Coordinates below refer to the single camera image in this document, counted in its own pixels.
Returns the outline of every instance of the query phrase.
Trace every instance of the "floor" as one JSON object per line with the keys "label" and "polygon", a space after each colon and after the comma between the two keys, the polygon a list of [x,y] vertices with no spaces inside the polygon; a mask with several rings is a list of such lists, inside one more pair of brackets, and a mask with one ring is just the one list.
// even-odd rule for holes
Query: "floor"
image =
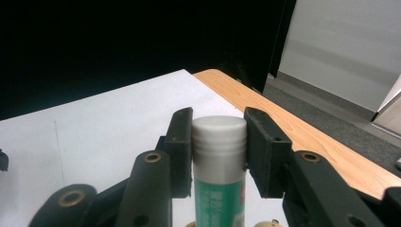
{"label": "floor", "polygon": [[401,139],[373,126],[375,113],[280,72],[263,96],[401,177]]}

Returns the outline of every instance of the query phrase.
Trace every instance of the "gray carpet floor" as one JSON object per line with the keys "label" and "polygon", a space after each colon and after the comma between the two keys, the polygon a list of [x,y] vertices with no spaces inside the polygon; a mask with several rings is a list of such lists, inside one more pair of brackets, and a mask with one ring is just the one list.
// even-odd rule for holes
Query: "gray carpet floor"
{"label": "gray carpet floor", "polygon": [[310,104],[310,102],[308,103],[307,100],[301,100],[298,96],[292,96],[291,93],[293,92],[289,92],[292,89],[291,87],[286,87],[286,85],[277,86],[269,80],[277,79],[268,79],[263,92],[264,97],[290,113],[297,115],[305,122],[325,132],[394,175],[401,177],[401,171],[395,167],[395,162],[401,158],[400,147],[363,130],[361,127],[357,127],[356,124],[349,123]]}

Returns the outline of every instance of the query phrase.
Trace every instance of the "bottle label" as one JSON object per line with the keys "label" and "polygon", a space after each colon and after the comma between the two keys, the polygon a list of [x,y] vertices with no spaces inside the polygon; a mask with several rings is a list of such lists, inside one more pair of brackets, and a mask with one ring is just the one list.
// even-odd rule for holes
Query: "bottle label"
{"label": "bottle label", "polygon": [[245,179],[213,184],[195,178],[197,227],[244,227]]}

